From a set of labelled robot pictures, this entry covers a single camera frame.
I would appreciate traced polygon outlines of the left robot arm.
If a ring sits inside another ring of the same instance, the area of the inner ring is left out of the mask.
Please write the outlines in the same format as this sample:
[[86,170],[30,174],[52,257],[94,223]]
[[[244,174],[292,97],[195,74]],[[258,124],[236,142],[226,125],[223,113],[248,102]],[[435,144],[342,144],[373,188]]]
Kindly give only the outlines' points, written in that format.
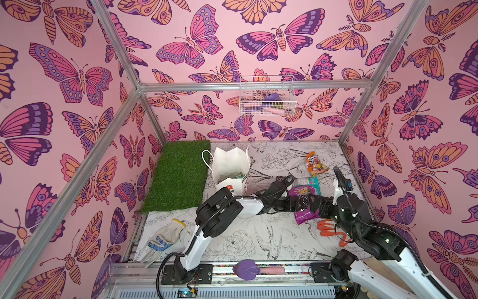
[[272,182],[259,194],[234,195],[226,187],[219,189],[196,210],[195,230],[187,249],[175,259],[178,270],[188,273],[200,264],[211,240],[222,234],[236,218],[250,218],[263,214],[294,212],[295,203],[289,195],[296,178],[288,175]]

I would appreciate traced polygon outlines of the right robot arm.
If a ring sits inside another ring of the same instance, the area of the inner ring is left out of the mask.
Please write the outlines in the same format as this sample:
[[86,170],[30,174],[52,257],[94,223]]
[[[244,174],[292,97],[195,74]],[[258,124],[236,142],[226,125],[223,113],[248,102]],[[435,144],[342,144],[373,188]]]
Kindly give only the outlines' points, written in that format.
[[416,250],[389,225],[375,222],[367,205],[356,194],[344,193],[337,199],[309,196],[312,212],[330,219],[352,242],[383,262],[410,288],[406,291],[372,270],[355,254],[342,249],[327,269],[311,267],[315,277],[331,278],[338,283],[355,283],[381,299],[452,299],[454,295],[422,263]]

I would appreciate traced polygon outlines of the purple blackcurrant candy bag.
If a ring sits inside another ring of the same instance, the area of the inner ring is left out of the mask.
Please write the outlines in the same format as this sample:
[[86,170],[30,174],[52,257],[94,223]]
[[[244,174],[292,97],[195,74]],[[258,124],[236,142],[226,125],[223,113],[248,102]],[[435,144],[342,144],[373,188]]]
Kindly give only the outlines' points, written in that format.
[[319,218],[319,188],[310,185],[294,186],[289,191],[292,211],[295,213],[297,225],[308,220]]

